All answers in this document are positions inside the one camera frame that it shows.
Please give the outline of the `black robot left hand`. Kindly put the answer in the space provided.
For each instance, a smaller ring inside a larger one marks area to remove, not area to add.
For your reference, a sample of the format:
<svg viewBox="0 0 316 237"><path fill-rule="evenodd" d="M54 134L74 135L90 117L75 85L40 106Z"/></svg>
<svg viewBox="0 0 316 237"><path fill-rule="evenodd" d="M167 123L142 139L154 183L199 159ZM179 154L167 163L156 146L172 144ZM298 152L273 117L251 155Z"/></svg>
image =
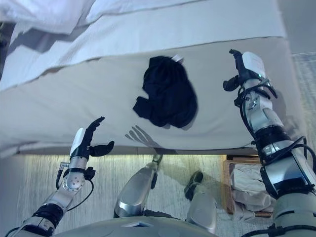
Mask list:
<svg viewBox="0 0 316 237"><path fill-rule="evenodd" d="M89 159L92 157L101 157L110 153L114 147L114 141L109 142L107 145L91 146L94 131L100 125L105 117L100 117L93 121L87 128L80 128L73 140L70 157L84 157Z"/></svg>

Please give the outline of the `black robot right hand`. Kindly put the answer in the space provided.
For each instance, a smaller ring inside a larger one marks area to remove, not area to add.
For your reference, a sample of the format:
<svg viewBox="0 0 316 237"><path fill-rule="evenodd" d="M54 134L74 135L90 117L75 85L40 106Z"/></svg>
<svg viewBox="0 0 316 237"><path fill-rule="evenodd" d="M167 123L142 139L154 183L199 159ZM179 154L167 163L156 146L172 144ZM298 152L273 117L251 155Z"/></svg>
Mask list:
<svg viewBox="0 0 316 237"><path fill-rule="evenodd" d="M264 63L258 55L249 51L241 53L235 49L230 49L229 53L235 59L238 74L223 82L223 89L225 91L234 91L239 86L244 86L251 79L262 81L267 78Z"/></svg>

